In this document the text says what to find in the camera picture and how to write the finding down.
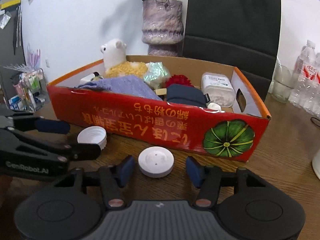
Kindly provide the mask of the purple cloth pouch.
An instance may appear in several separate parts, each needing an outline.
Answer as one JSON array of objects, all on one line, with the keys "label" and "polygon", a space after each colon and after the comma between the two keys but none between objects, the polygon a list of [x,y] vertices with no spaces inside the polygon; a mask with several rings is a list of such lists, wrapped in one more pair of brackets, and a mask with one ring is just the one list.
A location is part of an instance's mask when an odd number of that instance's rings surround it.
[{"label": "purple cloth pouch", "polygon": [[134,75],[104,78],[78,85],[78,89],[107,91],[161,101],[162,99],[140,78]]}]

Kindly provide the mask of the white small case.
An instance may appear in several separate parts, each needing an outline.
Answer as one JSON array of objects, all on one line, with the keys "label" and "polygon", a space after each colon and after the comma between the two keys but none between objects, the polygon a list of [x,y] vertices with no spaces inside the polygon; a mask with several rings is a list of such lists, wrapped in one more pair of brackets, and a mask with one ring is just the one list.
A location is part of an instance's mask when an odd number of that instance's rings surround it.
[{"label": "white small case", "polygon": [[214,102],[210,102],[208,105],[207,105],[207,108],[208,109],[211,109],[211,110],[214,110],[214,111],[222,111],[222,108],[220,105],[218,105],[217,103],[214,103]]}]

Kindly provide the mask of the white round disc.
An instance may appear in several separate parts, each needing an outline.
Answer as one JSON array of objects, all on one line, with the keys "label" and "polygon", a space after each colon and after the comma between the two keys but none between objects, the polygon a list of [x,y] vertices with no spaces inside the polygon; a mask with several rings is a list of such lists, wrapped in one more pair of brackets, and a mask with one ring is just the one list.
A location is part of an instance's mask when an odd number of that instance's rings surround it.
[{"label": "white round disc", "polygon": [[162,178],[171,173],[174,156],[166,148],[152,146],[139,154],[138,165],[144,175],[150,178]]}]

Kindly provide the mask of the black paper bag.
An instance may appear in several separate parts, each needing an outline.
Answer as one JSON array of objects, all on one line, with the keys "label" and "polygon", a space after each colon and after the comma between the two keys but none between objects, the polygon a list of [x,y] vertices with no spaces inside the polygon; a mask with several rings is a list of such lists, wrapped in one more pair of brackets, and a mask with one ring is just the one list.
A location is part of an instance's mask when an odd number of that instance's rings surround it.
[{"label": "black paper bag", "polygon": [[280,25],[281,0],[188,0],[182,55],[238,67],[265,99]]}]

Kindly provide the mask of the iridescent green packet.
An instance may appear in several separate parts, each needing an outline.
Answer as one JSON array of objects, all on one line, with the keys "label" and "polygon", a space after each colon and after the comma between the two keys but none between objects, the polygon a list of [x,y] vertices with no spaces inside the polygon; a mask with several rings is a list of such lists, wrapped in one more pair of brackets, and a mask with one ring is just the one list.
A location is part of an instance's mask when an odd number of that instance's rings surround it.
[{"label": "iridescent green packet", "polygon": [[163,83],[171,77],[169,70],[162,62],[149,62],[146,66],[148,70],[143,80],[151,89],[162,88]]}]

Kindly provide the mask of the clear plastic water bottle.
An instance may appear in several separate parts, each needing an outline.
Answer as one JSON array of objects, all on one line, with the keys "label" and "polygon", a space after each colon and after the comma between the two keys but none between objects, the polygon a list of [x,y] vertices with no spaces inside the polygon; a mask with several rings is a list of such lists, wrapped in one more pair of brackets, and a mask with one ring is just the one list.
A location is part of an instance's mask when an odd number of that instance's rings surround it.
[{"label": "clear plastic water bottle", "polygon": [[315,48],[316,44],[307,40],[295,63],[289,102],[297,108],[304,107],[310,86],[317,74]]}]

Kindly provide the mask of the white plastic container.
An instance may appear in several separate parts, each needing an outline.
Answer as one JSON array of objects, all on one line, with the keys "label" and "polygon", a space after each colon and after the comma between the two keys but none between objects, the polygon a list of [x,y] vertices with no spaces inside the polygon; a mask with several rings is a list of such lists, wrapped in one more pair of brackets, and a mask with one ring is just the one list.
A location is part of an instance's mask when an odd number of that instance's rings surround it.
[{"label": "white plastic container", "polygon": [[211,102],[221,107],[232,107],[235,102],[235,90],[223,74],[205,72],[201,78],[201,90],[209,95]]}]

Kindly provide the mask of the navy blue pouch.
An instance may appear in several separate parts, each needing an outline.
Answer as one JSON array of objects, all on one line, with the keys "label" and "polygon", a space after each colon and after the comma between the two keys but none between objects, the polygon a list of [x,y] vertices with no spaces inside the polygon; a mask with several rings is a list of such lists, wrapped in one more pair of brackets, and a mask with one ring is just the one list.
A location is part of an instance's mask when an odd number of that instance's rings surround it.
[{"label": "navy blue pouch", "polygon": [[206,97],[195,87],[173,84],[167,88],[167,102],[206,108]]}]

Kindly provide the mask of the red cardboard box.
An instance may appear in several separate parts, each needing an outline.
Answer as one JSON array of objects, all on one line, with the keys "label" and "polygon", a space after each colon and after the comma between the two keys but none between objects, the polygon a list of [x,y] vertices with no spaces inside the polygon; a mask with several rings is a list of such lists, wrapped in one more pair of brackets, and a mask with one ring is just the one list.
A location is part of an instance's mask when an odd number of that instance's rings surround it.
[{"label": "red cardboard box", "polygon": [[153,145],[193,151],[213,157],[248,161],[271,115],[253,86],[232,66],[183,57],[127,57],[133,62],[161,62],[171,74],[185,75],[195,87],[206,72],[227,76],[242,92],[245,108],[234,103],[221,112],[166,101],[79,88],[80,79],[104,70],[102,60],[78,68],[50,82],[49,97],[58,119],[88,127],[98,125],[110,133]]}]

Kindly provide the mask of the white thermos bottle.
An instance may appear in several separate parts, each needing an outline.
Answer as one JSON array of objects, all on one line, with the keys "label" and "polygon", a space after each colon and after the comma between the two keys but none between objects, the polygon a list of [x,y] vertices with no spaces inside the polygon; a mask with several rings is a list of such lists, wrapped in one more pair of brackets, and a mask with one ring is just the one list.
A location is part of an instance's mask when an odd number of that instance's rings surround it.
[{"label": "white thermos bottle", "polygon": [[316,177],[320,180],[320,150],[314,155],[311,165]]}]

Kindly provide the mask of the clear glass cup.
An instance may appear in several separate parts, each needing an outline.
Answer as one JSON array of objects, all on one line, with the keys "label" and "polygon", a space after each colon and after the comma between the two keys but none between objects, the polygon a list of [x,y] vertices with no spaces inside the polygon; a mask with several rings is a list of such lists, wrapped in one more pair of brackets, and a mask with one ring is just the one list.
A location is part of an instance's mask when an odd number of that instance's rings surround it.
[{"label": "clear glass cup", "polygon": [[271,96],[281,103],[287,103],[292,90],[292,70],[281,64],[277,58],[272,82],[269,87]]}]

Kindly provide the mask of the white alpaca plush toy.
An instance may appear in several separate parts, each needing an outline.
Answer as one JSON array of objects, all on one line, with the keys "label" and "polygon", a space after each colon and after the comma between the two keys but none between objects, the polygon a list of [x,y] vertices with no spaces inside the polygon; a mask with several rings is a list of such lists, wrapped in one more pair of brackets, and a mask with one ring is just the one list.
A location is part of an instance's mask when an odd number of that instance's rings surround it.
[{"label": "white alpaca plush toy", "polygon": [[127,61],[126,48],[126,43],[118,38],[112,39],[100,47],[105,67],[104,77],[134,75],[142,78],[144,76],[148,65],[144,62]]}]

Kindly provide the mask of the red flower ornament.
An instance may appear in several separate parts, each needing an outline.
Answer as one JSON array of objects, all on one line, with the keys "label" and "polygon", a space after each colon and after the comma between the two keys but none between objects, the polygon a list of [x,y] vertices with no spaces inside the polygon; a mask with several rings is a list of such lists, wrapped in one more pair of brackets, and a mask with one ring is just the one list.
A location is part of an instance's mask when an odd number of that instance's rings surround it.
[{"label": "red flower ornament", "polygon": [[189,78],[185,75],[173,75],[165,82],[165,88],[171,85],[183,85],[188,87],[194,87]]}]

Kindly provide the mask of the yellow eraser block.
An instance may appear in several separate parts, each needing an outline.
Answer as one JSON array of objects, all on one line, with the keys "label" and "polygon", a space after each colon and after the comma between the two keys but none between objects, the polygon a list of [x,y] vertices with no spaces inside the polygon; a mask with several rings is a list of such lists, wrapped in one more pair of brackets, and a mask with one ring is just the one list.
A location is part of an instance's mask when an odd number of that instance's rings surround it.
[{"label": "yellow eraser block", "polygon": [[163,96],[167,94],[167,89],[166,88],[155,89],[154,92],[156,93],[157,96]]}]

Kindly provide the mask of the white jar lid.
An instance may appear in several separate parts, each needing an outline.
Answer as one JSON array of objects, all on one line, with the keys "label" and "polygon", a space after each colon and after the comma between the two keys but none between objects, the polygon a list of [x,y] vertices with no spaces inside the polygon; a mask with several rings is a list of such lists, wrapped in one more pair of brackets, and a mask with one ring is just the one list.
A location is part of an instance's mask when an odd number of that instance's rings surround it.
[{"label": "white jar lid", "polygon": [[103,150],[107,145],[107,133],[103,127],[91,126],[83,129],[77,137],[78,143],[97,144]]}]

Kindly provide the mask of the purple ceramic vase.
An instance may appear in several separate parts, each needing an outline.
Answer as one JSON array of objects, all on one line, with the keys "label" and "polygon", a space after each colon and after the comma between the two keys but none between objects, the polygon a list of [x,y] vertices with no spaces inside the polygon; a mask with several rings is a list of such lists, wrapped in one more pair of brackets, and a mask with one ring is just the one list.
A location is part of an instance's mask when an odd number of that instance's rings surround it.
[{"label": "purple ceramic vase", "polygon": [[178,56],[184,39],[183,3],[178,0],[143,2],[142,42],[152,56]]}]

